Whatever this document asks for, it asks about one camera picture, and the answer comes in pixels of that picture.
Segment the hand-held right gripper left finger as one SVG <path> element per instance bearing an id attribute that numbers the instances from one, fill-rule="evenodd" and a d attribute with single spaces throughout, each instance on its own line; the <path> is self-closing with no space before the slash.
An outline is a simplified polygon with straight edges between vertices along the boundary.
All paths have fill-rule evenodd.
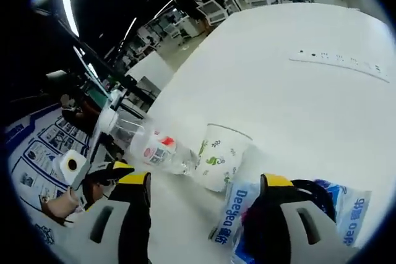
<path id="1" fill-rule="evenodd" d="M 97 200 L 72 237 L 77 263 L 150 263 L 151 174 L 128 174 Z"/>

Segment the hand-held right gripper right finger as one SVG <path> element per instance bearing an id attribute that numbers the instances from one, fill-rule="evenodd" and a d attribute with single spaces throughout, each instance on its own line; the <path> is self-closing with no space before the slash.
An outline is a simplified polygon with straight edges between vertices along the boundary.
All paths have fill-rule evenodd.
<path id="1" fill-rule="evenodd" d="M 313 181 L 262 174 L 244 217 L 244 252 L 255 263 L 340 263 L 332 197 Z"/>

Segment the person's left hand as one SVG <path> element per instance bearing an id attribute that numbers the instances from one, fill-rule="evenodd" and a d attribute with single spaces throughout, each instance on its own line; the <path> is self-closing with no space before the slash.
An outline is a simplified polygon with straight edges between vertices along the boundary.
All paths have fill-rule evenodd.
<path id="1" fill-rule="evenodd" d="M 85 180 L 83 183 L 83 194 L 87 201 L 84 210 L 88 210 L 97 200 L 103 197 L 103 186 L 99 182 Z"/>

